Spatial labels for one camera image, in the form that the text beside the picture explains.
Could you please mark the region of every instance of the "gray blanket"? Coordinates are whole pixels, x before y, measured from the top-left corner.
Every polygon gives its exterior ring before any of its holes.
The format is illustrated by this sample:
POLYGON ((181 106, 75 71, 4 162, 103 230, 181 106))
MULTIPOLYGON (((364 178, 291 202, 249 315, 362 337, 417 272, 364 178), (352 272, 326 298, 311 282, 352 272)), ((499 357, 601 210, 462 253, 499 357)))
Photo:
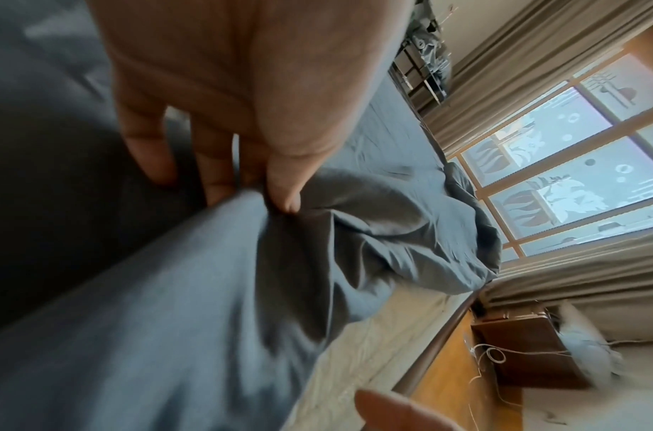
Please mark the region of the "gray blanket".
POLYGON ((0 430, 276 430, 397 280, 495 276, 496 231, 390 79, 298 215, 262 185, 203 209, 181 124, 176 190, 129 158, 83 5, 16 5, 0 2, 0 430))

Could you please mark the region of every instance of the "window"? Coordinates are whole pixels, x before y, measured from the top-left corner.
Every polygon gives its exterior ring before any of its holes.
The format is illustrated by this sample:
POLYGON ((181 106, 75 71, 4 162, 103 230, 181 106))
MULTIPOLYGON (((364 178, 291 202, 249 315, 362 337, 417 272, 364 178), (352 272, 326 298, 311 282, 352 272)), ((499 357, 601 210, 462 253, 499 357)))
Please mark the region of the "window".
POLYGON ((653 227, 653 28, 453 156, 504 262, 653 227))

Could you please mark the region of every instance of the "beige curtain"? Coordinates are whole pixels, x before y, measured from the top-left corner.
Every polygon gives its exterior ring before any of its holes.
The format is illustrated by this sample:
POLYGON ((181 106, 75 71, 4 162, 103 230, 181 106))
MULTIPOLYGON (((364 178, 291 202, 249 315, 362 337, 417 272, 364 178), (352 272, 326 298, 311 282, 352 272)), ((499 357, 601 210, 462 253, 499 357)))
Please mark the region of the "beige curtain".
POLYGON ((609 339, 653 339, 653 229, 526 258, 481 294, 487 308, 564 300, 609 339))
POLYGON ((423 117, 448 156, 653 24, 653 0, 533 0, 456 67, 423 117))

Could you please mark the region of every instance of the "beige mattress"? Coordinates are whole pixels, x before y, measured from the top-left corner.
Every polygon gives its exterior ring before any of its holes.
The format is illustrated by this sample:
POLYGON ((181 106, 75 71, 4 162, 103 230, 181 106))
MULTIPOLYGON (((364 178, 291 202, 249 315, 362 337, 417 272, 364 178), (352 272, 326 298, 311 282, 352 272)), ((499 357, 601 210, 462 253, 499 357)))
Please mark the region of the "beige mattress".
POLYGON ((469 295, 395 289, 377 315, 347 326, 324 352, 284 431, 359 431, 355 390, 392 389, 469 295))

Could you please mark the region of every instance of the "hand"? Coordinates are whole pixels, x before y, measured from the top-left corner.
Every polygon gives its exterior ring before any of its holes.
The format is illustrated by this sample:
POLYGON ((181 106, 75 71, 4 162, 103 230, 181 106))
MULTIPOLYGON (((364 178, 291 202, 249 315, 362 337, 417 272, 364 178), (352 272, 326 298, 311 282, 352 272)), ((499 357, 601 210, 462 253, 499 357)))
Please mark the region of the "hand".
POLYGON ((173 184, 168 105, 190 114, 208 204, 266 177, 279 209, 353 131, 384 76, 410 0, 88 0, 111 58, 121 134, 145 174, 173 184))
POLYGON ((359 390, 355 408, 378 431, 463 431, 456 423, 401 395, 359 390))

